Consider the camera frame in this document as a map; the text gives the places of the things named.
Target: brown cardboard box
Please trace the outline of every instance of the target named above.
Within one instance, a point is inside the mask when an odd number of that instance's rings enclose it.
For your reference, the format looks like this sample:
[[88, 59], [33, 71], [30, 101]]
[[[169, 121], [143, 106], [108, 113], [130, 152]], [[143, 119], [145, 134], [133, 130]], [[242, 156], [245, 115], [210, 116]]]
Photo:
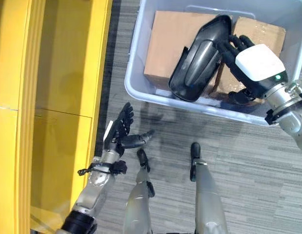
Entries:
[[[234, 28], [234, 34], [238, 37], [246, 35], [255, 44], [266, 44], [279, 56], [285, 38], [285, 29], [254, 19], [239, 17]], [[225, 66], [221, 74], [219, 86], [216, 89], [216, 94], [211, 94], [211, 97], [223, 97], [221, 94], [228, 94], [231, 91], [238, 92], [243, 88], [245, 86], [238, 82], [231, 74], [230, 69]]]
[[158, 88], [168, 81], [183, 48], [190, 47], [199, 29], [216, 15], [157, 11], [145, 63], [145, 76]]

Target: black plastic object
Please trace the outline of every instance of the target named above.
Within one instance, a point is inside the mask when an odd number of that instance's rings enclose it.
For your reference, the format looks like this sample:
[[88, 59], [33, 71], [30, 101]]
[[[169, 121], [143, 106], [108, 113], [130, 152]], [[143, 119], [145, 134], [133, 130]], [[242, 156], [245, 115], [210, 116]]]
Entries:
[[200, 97], [220, 65], [221, 55], [214, 43], [228, 40], [231, 28], [229, 16], [217, 16], [199, 30], [190, 49], [183, 49], [169, 80], [175, 96], [191, 102]]
[[192, 182], [196, 181], [194, 160], [200, 158], [201, 156], [201, 146], [197, 142], [192, 143], [191, 145], [191, 170], [190, 170], [190, 180]]
[[72, 234], [92, 234], [97, 229], [96, 227], [93, 217], [71, 211], [61, 229]]

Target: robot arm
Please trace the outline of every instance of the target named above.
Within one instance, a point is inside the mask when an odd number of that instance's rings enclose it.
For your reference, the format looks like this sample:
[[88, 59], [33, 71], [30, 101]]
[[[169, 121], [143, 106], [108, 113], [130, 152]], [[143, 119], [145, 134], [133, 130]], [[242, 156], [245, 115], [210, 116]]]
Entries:
[[231, 73], [246, 87], [229, 93], [230, 98], [237, 104], [265, 99], [271, 107], [266, 121], [278, 123], [302, 150], [302, 88], [289, 82], [282, 61], [266, 45], [255, 45], [246, 36], [229, 36], [229, 41], [219, 41], [216, 47]]
[[120, 160], [124, 150], [146, 144], [154, 133], [151, 130], [142, 135], [128, 136], [133, 123], [132, 111], [130, 103], [126, 103], [118, 118], [109, 122], [104, 134], [101, 158], [95, 156], [88, 169], [78, 171], [80, 176], [90, 173], [88, 182], [63, 226], [56, 231], [57, 234], [92, 234], [96, 231], [96, 218], [115, 182], [115, 175], [125, 174], [127, 171], [126, 163]]

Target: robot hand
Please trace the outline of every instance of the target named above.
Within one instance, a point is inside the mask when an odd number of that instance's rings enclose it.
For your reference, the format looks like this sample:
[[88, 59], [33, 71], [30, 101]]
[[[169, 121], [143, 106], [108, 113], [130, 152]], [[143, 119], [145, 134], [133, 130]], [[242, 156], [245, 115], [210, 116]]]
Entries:
[[231, 35], [216, 47], [231, 73], [246, 87], [229, 93], [230, 98], [237, 104], [265, 99], [271, 107], [265, 118], [268, 124], [278, 123], [302, 150], [302, 88], [288, 82], [282, 61], [266, 45], [255, 45], [247, 36]]
[[151, 130], [142, 135], [130, 135], [130, 126], [133, 123], [133, 108], [127, 102], [119, 113], [115, 121], [110, 121], [104, 134], [103, 149], [105, 153], [115, 152], [115, 154], [103, 154], [98, 162], [96, 157], [90, 164], [88, 169], [81, 169], [78, 171], [80, 176], [91, 171], [102, 171], [99, 168], [108, 167], [108, 171], [112, 174], [126, 174], [127, 166], [124, 161], [115, 160], [111, 155], [121, 157], [125, 149], [132, 149], [141, 147], [146, 144], [153, 136], [154, 130]]
[[142, 135], [130, 135], [130, 125], [133, 123], [133, 108], [127, 102], [122, 111], [119, 113], [114, 122], [110, 122], [106, 137], [104, 138], [104, 149], [115, 150], [120, 156], [123, 155], [125, 149], [141, 147], [146, 144], [153, 136], [154, 130], [151, 130]]

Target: silver metal arm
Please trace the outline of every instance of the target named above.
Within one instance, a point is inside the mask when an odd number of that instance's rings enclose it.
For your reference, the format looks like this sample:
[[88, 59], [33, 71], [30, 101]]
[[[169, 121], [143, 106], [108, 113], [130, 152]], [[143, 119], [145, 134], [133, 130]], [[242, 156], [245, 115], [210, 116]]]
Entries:
[[[102, 158], [94, 157], [93, 161], [101, 163], [110, 163], [118, 161], [120, 155], [115, 151], [104, 152]], [[100, 167], [98, 170], [108, 172], [108, 167]], [[111, 189], [115, 182], [115, 176], [113, 174], [107, 174], [99, 171], [92, 171], [88, 178], [88, 183], [79, 195], [75, 205], [74, 211], [78, 211], [84, 214], [88, 214], [92, 217], [98, 217], [104, 202], [107, 197], [108, 191]]]
[[[113, 164], [114, 162], [117, 162], [119, 158], [120, 155], [117, 152], [110, 150], [104, 152], [102, 154], [101, 159], [95, 156], [92, 160], [92, 163], [100, 162], [100, 163]], [[83, 220], [86, 219], [85, 222], [89, 223], [88, 226], [90, 231], [88, 231], [87, 228], [85, 228], [84, 232], [82, 233], [91, 234], [95, 231], [97, 226], [96, 219], [105, 203], [105, 200], [107, 198], [107, 193], [112, 188], [114, 182], [115, 182], [115, 176], [109, 173], [109, 167], [99, 166], [99, 167], [92, 168], [92, 171], [90, 172], [88, 178], [87, 185], [80, 193], [72, 209], [72, 212], [74, 214], [78, 214], [80, 217], [76, 217], [76, 220], [74, 220], [74, 222], [77, 223], [77, 225], [73, 223], [71, 224], [71, 226], [78, 226], [79, 219], [83, 219]], [[74, 234], [78, 232], [80, 232], [80, 230], [76, 232], [73, 231], [68, 232], [63, 229], [58, 229], [56, 231], [56, 234]]]
[[271, 123], [278, 123], [302, 150], [302, 88], [295, 82], [281, 83], [269, 90], [265, 99], [271, 106]]

